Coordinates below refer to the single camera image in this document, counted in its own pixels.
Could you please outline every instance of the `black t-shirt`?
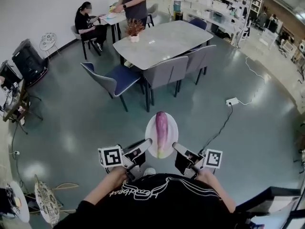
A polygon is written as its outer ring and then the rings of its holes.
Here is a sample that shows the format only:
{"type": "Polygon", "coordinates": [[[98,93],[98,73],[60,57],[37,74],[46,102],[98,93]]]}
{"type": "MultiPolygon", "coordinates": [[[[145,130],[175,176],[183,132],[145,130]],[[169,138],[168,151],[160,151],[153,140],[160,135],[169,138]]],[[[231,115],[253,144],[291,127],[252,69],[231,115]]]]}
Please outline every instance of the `black t-shirt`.
{"type": "Polygon", "coordinates": [[[144,227],[142,222],[227,229],[231,219],[232,214],[211,186],[178,175],[157,174],[118,187],[95,206],[82,201],[76,213],[54,229],[144,227]]]}
{"type": "MultiPolygon", "coordinates": [[[[123,0],[123,4],[130,2],[132,0],[123,0]]],[[[128,19],[136,19],[141,20],[147,17],[147,8],[146,8],[146,0],[143,2],[140,2],[137,5],[134,5],[132,7],[126,8],[126,17],[128,19]]]]}
{"type": "Polygon", "coordinates": [[[75,16],[75,27],[77,32],[79,32],[79,30],[91,28],[93,25],[90,23],[90,20],[88,14],[82,15],[81,13],[77,13],[75,16]]]}

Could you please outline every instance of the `power strip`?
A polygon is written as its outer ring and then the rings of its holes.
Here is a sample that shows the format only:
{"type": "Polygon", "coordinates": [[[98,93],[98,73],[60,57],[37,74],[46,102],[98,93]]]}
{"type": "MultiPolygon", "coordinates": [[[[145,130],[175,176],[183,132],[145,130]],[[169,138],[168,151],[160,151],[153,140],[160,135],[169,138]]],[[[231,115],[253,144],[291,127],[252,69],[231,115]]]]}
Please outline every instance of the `power strip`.
{"type": "Polygon", "coordinates": [[[228,106],[230,106],[230,105],[235,105],[235,104],[238,104],[239,103],[239,101],[238,101],[238,99],[235,97],[235,98],[231,98],[231,99],[228,99],[227,101],[225,101],[226,102],[226,104],[228,105],[228,106]]]}

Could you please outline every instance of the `hair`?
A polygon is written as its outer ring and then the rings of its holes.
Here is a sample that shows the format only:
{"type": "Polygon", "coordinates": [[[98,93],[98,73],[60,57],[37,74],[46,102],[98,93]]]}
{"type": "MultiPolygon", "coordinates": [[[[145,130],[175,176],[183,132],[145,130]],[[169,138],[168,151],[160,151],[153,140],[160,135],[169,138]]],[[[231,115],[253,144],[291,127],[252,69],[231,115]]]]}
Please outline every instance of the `hair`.
{"type": "Polygon", "coordinates": [[[77,10],[76,14],[80,13],[81,11],[83,11],[84,9],[91,9],[92,5],[90,2],[84,2],[77,10]]]}

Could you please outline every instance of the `purple eggplant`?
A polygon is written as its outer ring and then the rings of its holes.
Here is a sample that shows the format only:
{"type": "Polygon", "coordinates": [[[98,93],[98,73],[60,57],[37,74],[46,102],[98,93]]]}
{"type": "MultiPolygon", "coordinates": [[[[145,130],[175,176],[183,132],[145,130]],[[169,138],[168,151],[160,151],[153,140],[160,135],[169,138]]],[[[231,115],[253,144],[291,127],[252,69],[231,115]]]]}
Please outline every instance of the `purple eggplant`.
{"type": "Polygon", "coordinates": [[[165,112],[157,113],[156,130],[157,130],[157,142],[158,142],[157,157],[162,158],[164,151],[166,149],[166,142],[168,136],[168,121],[165,112]]]}

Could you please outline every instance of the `white sneaker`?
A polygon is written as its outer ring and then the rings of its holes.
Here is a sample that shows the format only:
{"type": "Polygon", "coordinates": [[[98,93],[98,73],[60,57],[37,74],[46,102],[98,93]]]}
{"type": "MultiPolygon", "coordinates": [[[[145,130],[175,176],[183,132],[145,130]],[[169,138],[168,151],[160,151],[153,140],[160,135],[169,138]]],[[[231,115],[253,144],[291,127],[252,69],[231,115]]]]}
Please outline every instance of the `white sneaker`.
{"type": "Polygon", "coordinates": [[[154,168],[147,168],[144,171],[144,175],[143,176],[147,176],[147,175],[155,175],[156,174],[156,170],[154,168]]]}
{"type": "Polygon", "coordinates": [[[95,43],[97,45],[97,47],[99,48],[99,50],[102,52],[103,51],[103,47],[99,44],[99,43],[95,43]]]}

